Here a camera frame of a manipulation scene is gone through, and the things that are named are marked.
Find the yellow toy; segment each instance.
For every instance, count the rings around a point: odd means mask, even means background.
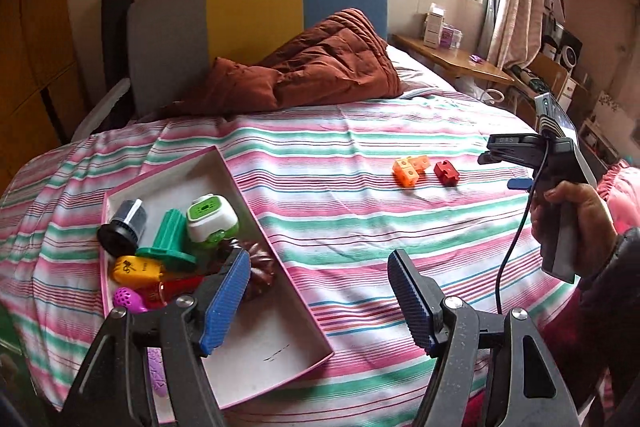
[[[396,180],[404,188],[415,187],[415,183],[418,181],[420,174],[423,174],[425,169],[431,165],[429,157],[422,156],[407,156],[406,158],[399,158],[394,162],[392,168],[393,174],[396,176]]]
[[[162,263],[158,261],[135,255],[123,255],[116,259],[111,277],[115,282],[135,290],[160,282],[163,271]]]

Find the blue trigger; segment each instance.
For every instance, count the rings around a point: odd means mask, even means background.
[[[531,178],[511,178],[507,182],[507,188],[511,190],[530,190],[531,185],[533,185]]]
[[[238,304],[251,275],[251,261],[242,250],[226,274],[218,292],[211,299],[204,315],[204,331],[200,337],[200,349],[207,355],[225,340]]]

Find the purple toy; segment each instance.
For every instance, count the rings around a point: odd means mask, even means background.
[[[113,294],[113,305],[122,306],[131,313],[144,313],[145,303],[139,293],[130,288],[118,288]],[[164,365],[162,365],[162,350],[159,347],[148,347],[146,350],[149,361],[149,374],[151,375],[151,386],[158,396],[167,396],[166,377],[164,375]]]
[[[113,305],[122,306],[131,313],[144,313],[148,312],[145,306],[145,301],[139,293],[134,292],[130,288],[118,288],[116,293],[113,294]]]

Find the power cord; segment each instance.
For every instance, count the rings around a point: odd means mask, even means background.
[[[546,140],[545,147],[545,155],[542,156],[542,163],[540,164],[540,168],[538,169],[538,174],[533,178],[533,183],[531,184],[531,188],[529,189],[529,198],[527,199],[527,204],[524,207],[524,215],[522,216],[522,220],[520,221],[520,225],[516,230],[516,235],[513,236],[513,241],[511,241],[511,246],[502,260],[502,264],[500,264],[500,268],[498,268],[498,275],[495,277],[495,308],[497,312],[502,315],[502,302],[500,301],[500,279],[502,279],[502,272],[504,272],[504,268],[507,266],[509,262],[509,258],[511,257],[511,253],[513,253],[513,249],[516,247],[516,243],[518,242],[518,238],[520,237],[520,233],[524,228],[524,224],[527,222],[527,216],[529,215],[529,209],[531,208],[531,203],[533,202],[534,194],[536,193],[536,185],[538,185],[538,180],[540,179],[540,172],[542,172],[546,166],[546,159],[549,156],[550,149],[550,140]]]

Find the pink and green striped sheet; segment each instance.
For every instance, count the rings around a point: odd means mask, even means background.
[[[103,194],[217,145],[273,248],[326,332],[335,356],[305,377],[227,412],[233,425],[396,426],[410,422],[434,362],[414,346],[386,280],[404,248],[448,295],[494,311],[495,275],[526,194],[509,164],[479,166],[492,132],[528,128],[505,111],[445,89],[404,99],[136,124],[32,160],[0,204],[0,299],[38,386],[62,405],[102,322],[95,230]],[[431,172],[396,185],[394,159],[449,159],[458,187]],[[505,307],[539,321],[573,290],[540,271],[527,225],[503,275]],[[481,388],[486,356],[478,360]]]

